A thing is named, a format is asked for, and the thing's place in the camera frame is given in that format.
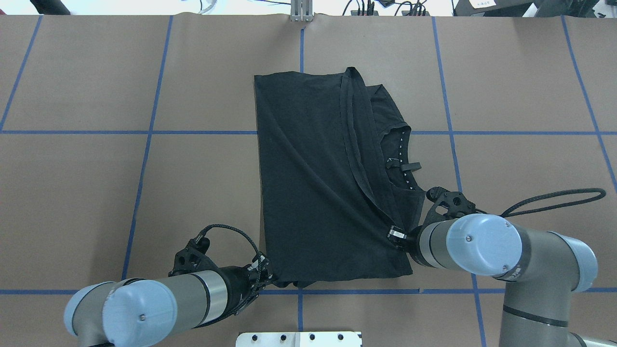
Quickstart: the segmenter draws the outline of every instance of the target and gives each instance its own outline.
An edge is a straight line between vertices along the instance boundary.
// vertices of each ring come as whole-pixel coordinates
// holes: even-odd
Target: folded black shirt
[[[418,225],[424,191],[409,170],[411,128],[386,89],[350,67],[255,76],[255,98],[275,284],[411,274],[386,236]]]

